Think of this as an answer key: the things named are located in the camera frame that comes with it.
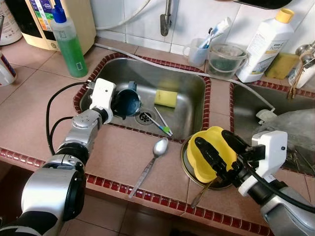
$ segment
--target robotic arm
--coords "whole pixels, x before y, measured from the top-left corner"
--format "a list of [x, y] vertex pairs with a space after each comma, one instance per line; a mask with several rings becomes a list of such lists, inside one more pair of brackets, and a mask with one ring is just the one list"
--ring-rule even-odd
[[101, 126], [113, 118], [116, 85], [97, 79], [90, 109], [72, 119], [71, 130], [58, 151], [32, 174], [22, 194], [22, 215], [0, 229], [0, 236], [56, 236], [65, 221], [82, 210], [85, 165]]
[[197, 147], [220, 180], [232, 183], [243, 196], [250, 195], [261, 206], [261, 215], [276, 236], [314, 236], [315, 208], [272, 176], [285, 162], [287, 133], [264, 131], [255, 134], [252, 147], [227, 130], [222, 131], [222, 136], [238, 154], [229, 171], [210, 143], [195, 138]]
[[[86, 186], [85, 165], [98, 130], [113, 118], [111, 105], [116, 88], [115, 84], [101, 78], [91, 86], [94, 90], [90, 109], [72, 119], [71, 130], [56, 154], [32, 174], [22, 194], [22, 215], [1, 228], [0, 236], [56, 236], [65, 221], [81, 212]], [[221, 181], [238, 187], [243, 196], [250, 195], [261, 206], [261, 214], [276, 236], [315, 235], [314, 207], [272, 176], [285, 161], [287, 134], [281, 131], [256, 134], [252, 147], [227, 130], [222, 131], [222, 136], [238, 154], [229, 171], [210, 143], [200, 137], [195, 139]], [[290, 203], [292, 201], [285, 200], [279, 193], [304, 208]]]

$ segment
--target metal spoon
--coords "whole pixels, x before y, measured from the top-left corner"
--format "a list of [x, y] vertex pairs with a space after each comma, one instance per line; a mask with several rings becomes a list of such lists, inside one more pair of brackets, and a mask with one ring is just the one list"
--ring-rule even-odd
[[168, 148], [168, 139], [166, 137], [162, 138], [161, 140], [159, 140], [153, 148], [153, 155], [154, 157], [152, 158], [152, 160], [149, 162], [149, 164], [146, 166], [146, 168], [144, 168], [141, 176], [139, 177], [137, 183], [135, 184], [135, 186], [133, 187], [132, 191], [129, 194], [129, 198], [132, 198], [132, 196], [135, 194], [135, 192], [137, 191], [137, 189], [140, 187], [140, 185], [142, 184], [142, 182], [144, 181], [144, 179], [146, 178], [146, 176], [148, 175], [148, 173], [150, 172], [154, 162], [156, 161], [157, 158], [159, 158], [160, 156], [164, 155], [167, 151]]
[[190, 205], [190, 207], [191, 207], [192, 209], [194, 209], [194, 208], [198, 205], [198, 203], [200, 202], [202, 196], [205, 194], [205, 192], [207, 191], [207, 189], [209, 188], [209, 186], [210, 186], [211, 183], [212, 183], [212, 181], [210, 181], [209, 183], [207, 183], [207, 184], [205, 185], [205, 187], [204, 187], [204, 188], [198, 193], [198, 195], [193, 199], [193, 201], [192, 201], [192, 203], [191, 203], [191, 205]]

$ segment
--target cable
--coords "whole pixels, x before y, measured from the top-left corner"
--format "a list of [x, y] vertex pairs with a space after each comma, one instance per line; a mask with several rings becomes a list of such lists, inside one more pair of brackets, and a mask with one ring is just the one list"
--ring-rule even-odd
[[146, 7], [146, 5], [148, 5], [148, 3], [150, 1], [151, 0], [146, 0], [142, 6], [140, 6], [135, 12], [133, 12], [132, 15], [130, 15], [128, 18], [124, 19], [123, 21], [120, 21], [117, 25], [113, 25], [113, 26], [96, 26], [96, 29], [97, 30], [109, 30], [109, 29], [112, 29], [112, 28], [115, 28], [115, 27], [118, 27], [118, 26], [121, 26], [121, 25], [125, 24], [126, 22], [128, 22], [132, 18], [134, 18], [136, 15], [138, 15], [140, 13], [140, 11], [142, 11]]
[[65, 91], [66, 89], [70, 88], [70, 87], [73, 87], [73, 86], [76, 86], [76, 85], [85, 85], [86, 82], [77, 82], [77, 83], [73, 83], [71, 85], [68, 85], [66, 87], [63, 87], [62, 89], [60, 89], [59, 91], [57, 91], [48, 101], [48, 104], [47, 104], [47, 109], [46, 109], [46, 138], [47, 138], [47, 142], [48, 142], [48, 147], [49, 147], [49, 150], [50, 152], [55, 155], [55, 151], [54, 151], [54, 147], [53, 147], [53, 144], [50, 140], [50, 133], [49, 133], [49, 113], [50, 113], [50, 106], [51, 106], [51, 103], [53, 102], [53, 100], [55, 99], [55, 97]]
[[53, 136], [54, 136], [54, 132], [55, 132], [55, 129], [57, 128], [58, 124], [63, 121], [63, 120], [66, 120], [66, 119], [72, 119], [73, 117], [63, 117], [61, 119], [59, 119], [53, 126], [53, 128], [51, 129], [50, 131], [50, 143], [52, 144], [53, 143]]
[[[118, 53], [125, 54], [125, 55], [127, 55], [127, 56], [129, 56], [131, 58], [134, 58], [134, 59], [142, 61], [142, 62], [144, 62], [146, 64], [149, 64], [149, 65], [152, 65], [152, 66], [155, 66], [155, 67], [159, 67], [159, 68], [162, 68], [162, 69], [182, 72], [182, 73], [191, 74], [191, 75], [199, 75], [199, 76], [204, 76], [204, 77], [211, 77], [209, 74], [206, 74], [206, 73], [200, 73], [200, 72], [194, 72], [194, 71], [188, 71], [188, 70], [181, 70], [181, 69], [177, 69], [177, 68], [174, 68], [174, 67], [169, 67], [169, 66], [165, 66], [165, 65], [156, 64], [154, 62], [151, 62], [151, 61], [145, 60], [145, 59], [143, 59], [141, 57], [138, 57], [138, 56], [136, 56], [134, 54], [125, 52], [125, 51], [117, 49], [117, 48], [108, 47], [108, 46], [105, 46], [105, 45], [102, 45], [102, 44], [99, 44], [99, 43], [95, 43], [94, 45], [97, 46], [97, 47], [100, 47], [100, 48], [105, 48], [105, 49], [108, 49], [108, 50], [111, 50], [111, 51], [115, 51], [115, 52], [118, 52]], [[245, 89], [247, 89], [248, 91], [253, 93], [256, 97], [258, 97], [261, 101], [263, 101], [268, 107], [270, 107], [272, 112], [276, 109], [266, 99], [264, 99], [258, 92], [256, 92], [252, 88], [248, 87], [247, 85], [245, 85], [245, 84], [243, 84], [243, 83], [241, 83], [239, 81], [232, 80], [232, 79], [224, 80], [224, 81], [228, 81], [228, 82], [231, 82], [231, 83], [234, 83], [234, 84], [237, 84], [239, 86], [244, 87]]]
[[295, 205], [296, 207], [299, 207], [303, 210], [306, 210], [308, 212], [311, 213], [315, 213], [315, 207], [306, 205], [304, 203], [301, 203], [291, 197], [289, 197], [288, 195], [280, 192], [278, 189], [274, 188], [273, 186], [269, 185], [269, 183], [264, 180], [262, 177], [260, 177], [256, 171], [249, 165], [249, 163], [247, 162], [247, 160], [243, 160], [244, 166], [248, 169], [248, 171], [252, 174], [252, 176], [254, 176], [258, 182], [260, 182], [262, 185], [264, 185], [266, 188], [268, 188], [271, 192], [273, 192], [274, 194], [276, 194], [277, 196], [279, 196], [280, 198], [286, 200], [288, 203], [291, 203], [292, 205]]

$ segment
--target white hose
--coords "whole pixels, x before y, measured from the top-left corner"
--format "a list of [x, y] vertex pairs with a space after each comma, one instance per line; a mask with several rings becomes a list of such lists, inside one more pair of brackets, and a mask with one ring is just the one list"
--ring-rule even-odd
[[[134, 58], [136, 60], [139, 60], [139, 61], [142, 61], [146, 64], [149, 64], [149, 65], [153, 65], [153, 66], [156, 66], [156, 67], [159, 67], [159, 68], [162, 68], [162, 69], [166, 69], [166, 70], [171, 70], [171, 71], [177, 71], [177, 72], [182, 72], [182, 73], [186, 73], [186, 74], [191, 74], [191, 75], [199, 75], [199, 76], [205, 76], [205, 77], [210, 77], [211, 76], [209, 74], [206, 74], [206, 73], [200, 73], [200, 72], [194, 72], [194, 71], [188, 71], [188, 70], [182, 70], [182, 69], [177, 69], [177, 68], [174, 68], [174, 67], [169, 67], [169, 66], [165, 66], [165, 65], [160, 65], [160, 64], [156, 64], [154, 62], [151, 62], [151, 61], [148, 61], [148, 60], [145, 60], [143, 58], [140, 58], [134, 54], [131, 54], [131, 53], [128, 53], [128, 52], [125, 52], [123, 50], [120, 50], [120, 49], [117, 49], [117, 48], [112, 48], [112, 47], [108, 47], [108, 46], [105, 46], [105, 45], [102, 45], [102, 44], [99, 44], [99, 43], [95, 43], [94, 44], [95, 46], [97, 47], [100, 47], [100, 48], [105, 48], [105, 49], [108, 49], [108, 50], [111, 50], [111, 51], [115, 51], [115, 52], [118, 52], [118, 53], [122, 53], [122, 54], [125, 54], [131, 58]], [[264, 99], [258, 92], [256, 92], [255, 90], [253, 90], [252, 88], [248, 87], [247, 85], [243, 84], [242, 82], [239, 82], [239, 81], [236, 81], [236, 80], [232, 80], [232, 79], [229, 79], [229, 80], [223, 80], [223, 81], [229, 81], [231, 83], [234, 83], [234, 84], [237, 84], [239, 86], [242, 86], [243, 88], [247, 89], [248, 91], [250, 91], [251, 93], [253, 93], [256, 97], [258, 97], [261, 101], [263, 101], [268, 107], [270, 107], [272, 109], [272, 111], [275, 110], [275, 107], [273, 105], [271, 105], [266, 99]]]
[[118, 26], [125, 24], [127, 21], [130, 21], [133, 17], [138, 15], [140, 13], [140, 11], [142, 11], [142, 9], [145, 8], [146, 5], [148, 5], [148, 3], [150, 1], [151, 0], [146, 0], [144, 2], [144, 4], [141, 7], [139, 7], [132, 15], [130, 15], [128, 18], [124, 19], [123, 21], [120, 21], [118, 24], [113, 25], [113, 26], [96, 26], [96, 29], [97, 30], [109, 30], [109, 29], [112, 29], [112, 28], [115, 28], [115, 27], [118, 27]]

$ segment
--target tiled countertop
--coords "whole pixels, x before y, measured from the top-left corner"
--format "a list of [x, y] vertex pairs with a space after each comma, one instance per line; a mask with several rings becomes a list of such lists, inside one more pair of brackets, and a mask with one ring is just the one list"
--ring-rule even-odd
[[[188, 64], [181, 55], [111, 40], [97, 41], [140, 56]], [[18, 79], [12, 85], [0, 87], [0, 160], [36, 170], [36, 165], [51, 156], [45, 134], [47, 102], [57, 90], [78, 79], [69, 75], [59, 52], [30, 46], [24, 39], [1, 50], [16, 70]], [[88, 76], [80, 80], [85, 81], [102, 58], [112, 53], [92, 47], [85, 55]], [[73, 87], [55, 99], [51, 107], [51, 125], [61, 117], [75, 115], [72, 99], [78, 90], [79, 87]], [[209, 126], [230, 129], [228, 82], [211, 80], [209, 118]], [[58, 126], [54, 135], [55, 149], [69, 129], [70, 121], [63, 121]], [[89, 174], [87, 187], [128, 200], [129, 188], [136, 183], [151, 160], [152, 148], [157, 140], [157, 137], [127, 129], [103, 126], [86, 166]], [[268, 235], [269, 229], [260, 216], [258, 205], [249, 197], [241, 197], [234, 187], [223, 191], [207, 191], [198, 208], [191, 210], [189, 203], [201, 187], [191, 181], [182, 168], [181, 146], [170, 142], [167, 155], [155, 163], [141, 185], [145, 191], [138, 191], [132, 201], [241, 235], [257, 235], [253, 232]], [[276, 177], [315, 204], [314, 178], [285, 170], [279, 170]]]

